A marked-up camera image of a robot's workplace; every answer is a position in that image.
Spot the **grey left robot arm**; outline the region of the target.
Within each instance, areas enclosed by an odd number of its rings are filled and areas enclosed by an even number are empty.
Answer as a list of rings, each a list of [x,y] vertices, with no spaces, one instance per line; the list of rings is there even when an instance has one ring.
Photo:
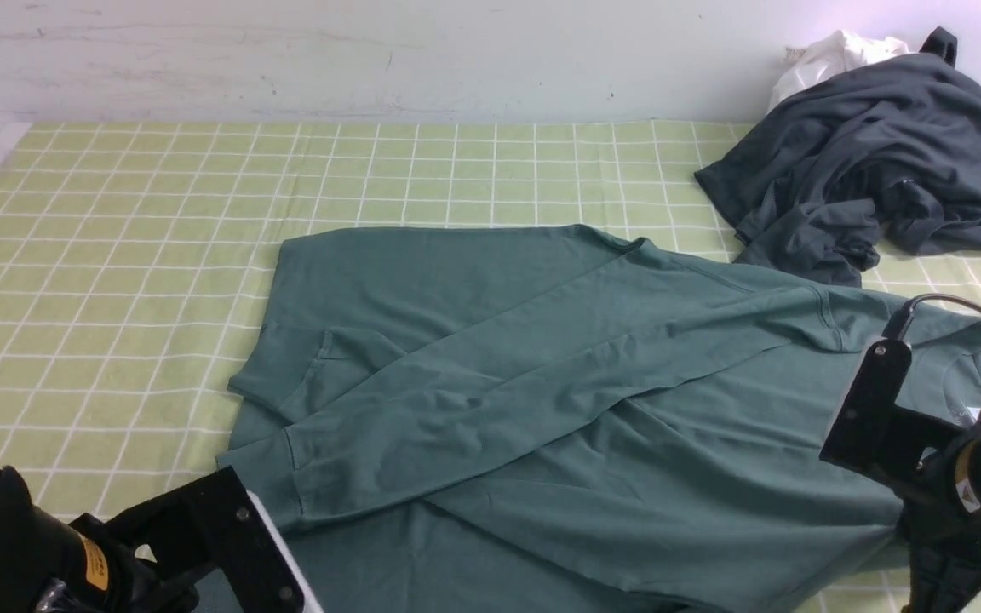
[[[0,612],[195,612],[222,573],[244,612],[318,612],[260,498],[223,468],[107,521],[61,521],[0,468]]]

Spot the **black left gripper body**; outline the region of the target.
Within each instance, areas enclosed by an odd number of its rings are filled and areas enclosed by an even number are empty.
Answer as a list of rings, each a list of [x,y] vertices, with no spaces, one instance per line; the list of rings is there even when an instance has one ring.
[[[308,585],[260,500],[232,468],[69,526],[72,612],[195,612],[222,574],[244,612],[305,612]]]

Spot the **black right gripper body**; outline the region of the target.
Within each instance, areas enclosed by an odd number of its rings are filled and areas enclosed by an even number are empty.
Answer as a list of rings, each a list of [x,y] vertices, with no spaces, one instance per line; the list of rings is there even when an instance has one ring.
[[[906,342],[875,338],[867,345],[820,459],[871,478],[904,501],[931,503],[936,496],[921,466],[923,458],[945,450],[965,430],[897,404],[911,364]]]

